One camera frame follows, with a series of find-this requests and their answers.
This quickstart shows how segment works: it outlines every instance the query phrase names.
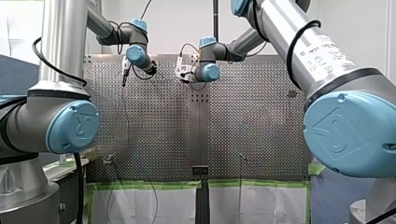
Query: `metal bracket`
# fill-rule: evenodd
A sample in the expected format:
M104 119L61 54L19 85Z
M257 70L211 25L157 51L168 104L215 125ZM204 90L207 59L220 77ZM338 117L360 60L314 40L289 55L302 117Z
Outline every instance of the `metal bracket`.
M192 174L193 175L208 175L209 168L207 165L192 166Z

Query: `white wall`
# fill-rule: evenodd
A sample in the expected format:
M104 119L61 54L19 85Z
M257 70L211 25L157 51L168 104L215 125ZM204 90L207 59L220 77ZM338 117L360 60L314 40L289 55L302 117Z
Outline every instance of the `white wall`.
M375 67L386 74L391 1L320 0L323 30L357 65Z
M148 0L102 0L103 14L116 22L139 18ZM219 40L230 42L249 27L231 13L231 0L219 0ZM320 18L323 29L356 64L395 74L396 4L392 0L312 0L308 14ZM42 2L0 1L0 54L37 63L31 43L41 35ZM148 22L148 52L178 53L184 43L198 46L201 37L213 35L212 0L152 0ZM100 53L89 32L87 52ZM104 53L116 53L115 49ZM193 53L186 48L186 53ZM262 52L274 54L268 45Z
M32 43L41 36L43 3L0 0L0 54L38 64ZM87 32L86 52L101 52L91 31Z
M129 21L140 18L147 1L102 0L102 12L111 21ZM212 3L212 0L153 0L144 18L148 23L148 52L176 54L184 43L198 47L201 37L213 35ZM318 10L318 0L313 0L309 15L317 18ZM231 0L219 0L220 42L231 42L249 27L246 19L233 15ZM116 53L116 49L106 52ZM184 52L194 53L187 48ZM270 45L262 53L276 54Z

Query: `green tape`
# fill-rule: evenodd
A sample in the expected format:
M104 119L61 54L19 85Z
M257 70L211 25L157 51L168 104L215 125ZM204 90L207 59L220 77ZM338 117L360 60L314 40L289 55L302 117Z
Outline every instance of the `green tape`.
M311 192L312 192L312 186L311 183L308 182L308 186L306 189L306 217L305 217L305 222L307 224L311 224Z
M154 187L157 190L201 188L201 181L151 182L151 183L145 181L120 181L113 183L90 183L88 184L88 186L90 186L94 190L152 189L152 187Z
M210 188L240 187L241 185L241 180L239 179L209 180L208 182ZM305 189L309 185L309 182L242 179L242 185L270 188Z
M319 164L319 163L309 163L308 164L308 174L309 175L320 175L326 166Z
M177 189L200 189L201 181L180 181L180 182L145 182L145 181L119 181L111 183L88 183L86 201L88 205L88 224L92 224L93 194L98 190L177 190Z
M210 179L207 181L210 188L240 187L240 179Z
M87 195L85 196L85 200L87 202L88 207L88 224L92 224L92 207L93 207L93 193L95 189L91 185L87 185Z

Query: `black cable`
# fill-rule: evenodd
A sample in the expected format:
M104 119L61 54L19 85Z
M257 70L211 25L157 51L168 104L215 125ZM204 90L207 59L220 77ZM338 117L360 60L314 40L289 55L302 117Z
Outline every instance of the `black cable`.
M376 223L379 223L380 221L383 221L383 220L385 220L386 218L391 217L391 216L393 216L393 215L396 215L396 207L390 209L388 212L386 212L386 213L380 215L379 217L376 217L376 218L374 218L373 220L367 222L367 224L376 224Z
M259 27L259 21L258 21L258 18L257 18L257 11L256 11L256 10L257 10L257 1L258 1L258 0L253 0L253 20L254 20L254 26L256 26L257 34L259 34L259 36L260 36L263 40L269 42L268 38L265 37L265 35L262 33L262 31L260 30L260 27Z
M120 35L123 36L123 32L122 32L120 26L116 22L109 21L109 23L114 24L117 28L116 35L117 35L117 40L119 41L119 44L117 45L117 53L122 54L123 44L122 44Z
M183 47L181 47L179 56L183 55L183 49L184 49L186 46L192 47L193 49L195 49L195 51L197 51L197 53L199 53L198 48L196 48L196 47L195 47L194 45L192 45L192 44L186 43L186 44L183 45Z
M151 3L151 1L152 1L152 0L149 0L148 3L146 4L145 10L143 11L142 16L140 17L140 20L143 20L143 18L145 17L146 11L148 10L149 4Z
M125 89L122 90L121 99L122 99L122 104L123 104L123 107L124 107L126 122L127 122L127 125L128 125L128 148L131 148L131 121L129 120L128 110L126 108L124 90ZM158 206L159 206L158 195L157 195L157 190L155 189L154 185L152 184L152 181L151 181L151 178L149 176L149 173L147 171L145 171L145 173L148 176L148 182L151 185L151 188L154 191L154 196L155 196L155 203L156 203L156 205L155 205L155 213L154 213L154 219L152 219L152 222L151 222L151 224L154 224L155 220L157 219L157 216L158 216Z
M50 67L51 69L53 69L55 72L64 75L66 77L70 77L76 81L79 81L82 83L82 86L86 86L87 85L87 81L84 80L83 78L80 77L76 77L76 76L72 76L67 74L66 72L62 71L61 69L55 67L54 65L52 65L45 57L42 53L38 52L37 50L37 44L41 41L41 37L39 37L37 40L35 40L35 42L33 42L33 51L35 52L35 55L37 55L37 57L41 60L41 62L43 62L46 66Z
M19 96L19 97L11 98L9 100L4 101L3 103L0 104L0 110L6 108L8 106L15 105L20 102L26 102L26 96Z
M132 71L134 71L134 75L135 75L137 78L139 78L140 80L150 80L150 79L152 79L152 78L154 77L154 75L149 75L149 77L141 77L141 76L139 76L139 75L136 73L136 71L134 70L134 65L133 65L133 64L131 64L131 65L129 66L129 69L131 69L131 67L132 67Z
M304 34L304 32L312 27L319 27L321 26L321 22L320 21L310 21L309 23L307 23L303 28L301 28L297 33L296 36L293 38L293 40L290 43L289 49L288 49L288 55L286 57L286 67L288 69L288 74L289 74L289 78L291 80L291 82L294 84L294 86L296 86L299 90L300 85L297 83L297 81L295 80L295 76L293 74L292 71L292 59L293 59L293 52L294 52L294 48L296 47L297 41L300 39L300 37Z
M82 215L84 211L84 174L82 173L81 158L78 153L74 153L76 169L78 176L78 210L76 224L82 224Z
M135 27L140 32L140 34L143 35L146 38L147 42L149 42L148 35L145 33L145 31L142 30L142 28L137 27L137 26L133 25L132 23L130 23L128 21L124 21L124 22L122 22L120 24L118 24L118 23L116 23L114 21L108 21L108 22L110 24L114 24L115 28L117 28L116 35L117 35L117 40L119 41L119 44L117 45L117 53L119 55L122 54L123 42L124 42L124 38L125 38L125 33L121 29L122 25L127 24L127 25L131 25L131 26Z
M113 196L114 186L116 186L116 183L113 183L113 186L111 186L110 195L108 195L107 203L106 203L106 216L107 216L107 221L108 221L110 224L112 224L112 222L111 222L111 219L110 219L110 214L109 214L109 209L108 209L109 207L108 207L108 205L109 205L109 203L110 203L111 196Z
M260 52L262 52L262 51L265 49L265 46L267 46L267 44L268 44L268 42L265 41L265 43L264 43L264 45L262 46L261 49L259 49L259 50L258 50L257 52L255 52L255 53L248 54L246 57L248 58L248 57L253 57L253 56L258 55Z

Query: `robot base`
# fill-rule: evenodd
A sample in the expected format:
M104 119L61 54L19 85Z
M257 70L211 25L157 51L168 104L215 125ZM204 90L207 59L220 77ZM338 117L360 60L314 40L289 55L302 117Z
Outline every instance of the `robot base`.
M377 179L366 200L354 202L349 207L349 224L365 224L396 206L396 180ZM396 224L389 217L380 224Z

